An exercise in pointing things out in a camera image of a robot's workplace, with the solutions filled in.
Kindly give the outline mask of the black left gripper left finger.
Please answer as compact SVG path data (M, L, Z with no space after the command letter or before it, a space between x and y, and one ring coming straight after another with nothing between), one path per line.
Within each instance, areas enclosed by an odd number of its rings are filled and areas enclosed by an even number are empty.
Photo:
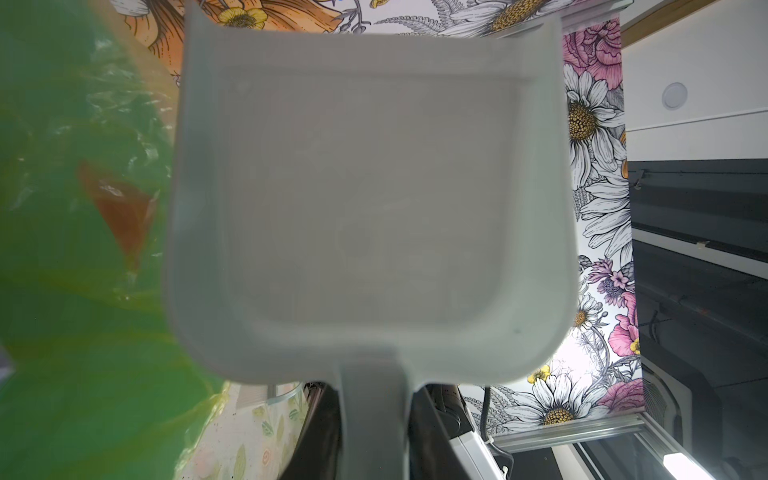
M334 480L341 447L337 392L324 383L310 385L309 410L296 449L280 480Z

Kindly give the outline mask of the orange paper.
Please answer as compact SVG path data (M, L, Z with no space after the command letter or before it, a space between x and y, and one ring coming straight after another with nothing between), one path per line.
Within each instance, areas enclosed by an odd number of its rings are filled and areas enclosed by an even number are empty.
M86 161L78 165L77 176L115 238L128 268L137 270L154 221L156 197Z

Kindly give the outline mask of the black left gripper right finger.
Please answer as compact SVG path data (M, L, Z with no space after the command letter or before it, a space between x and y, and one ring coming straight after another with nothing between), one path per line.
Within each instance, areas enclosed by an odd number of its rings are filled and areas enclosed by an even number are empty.
M411 480L468 480L426 387L413 396L408 424Z

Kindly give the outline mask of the grey-green plastic dustpan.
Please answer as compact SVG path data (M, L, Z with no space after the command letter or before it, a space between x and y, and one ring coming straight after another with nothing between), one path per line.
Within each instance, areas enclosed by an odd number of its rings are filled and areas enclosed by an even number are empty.
M413 396L527 376L575 313L562 27L306 34L186 5L168 319L241 384L338 394L337 479L410 479Z

